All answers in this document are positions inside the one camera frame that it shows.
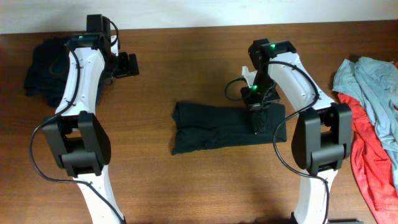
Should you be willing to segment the black Nike t-shirt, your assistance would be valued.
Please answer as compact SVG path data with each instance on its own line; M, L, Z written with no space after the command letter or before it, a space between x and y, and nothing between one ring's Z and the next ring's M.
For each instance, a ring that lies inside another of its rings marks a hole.
M215 107L179 101L172 115L177 132L173 155L222 147L271 144L285 118L285 106L273 103L256 113L239 107Z

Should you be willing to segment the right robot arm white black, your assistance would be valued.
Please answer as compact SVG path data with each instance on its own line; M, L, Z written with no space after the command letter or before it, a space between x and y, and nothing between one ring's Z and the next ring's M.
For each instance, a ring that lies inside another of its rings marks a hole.
M298 118L291 142L298 169L283 162L289 171L300 176L300 193L289 223L328 223L331 185L351 153L351 109L346 103L335 103L321 90L290 41L255 40L248 54L255 70L243 67L246 86L241 95L253 114L255 133L262 128L260 114L280 100L277 87L294 112L275 130L280 131L288 120Z

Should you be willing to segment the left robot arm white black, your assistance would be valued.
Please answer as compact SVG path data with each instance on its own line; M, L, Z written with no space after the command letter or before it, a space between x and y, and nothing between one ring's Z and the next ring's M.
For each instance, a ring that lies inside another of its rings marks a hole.
M101 82L139 74L136 55L120 52L113 27L107 17L92 14L86 18L86 32L71 36L61 102L39 126L56 165L69 176L66 182L80 188L93 223L126 222L109 180L111 143L95 115Z

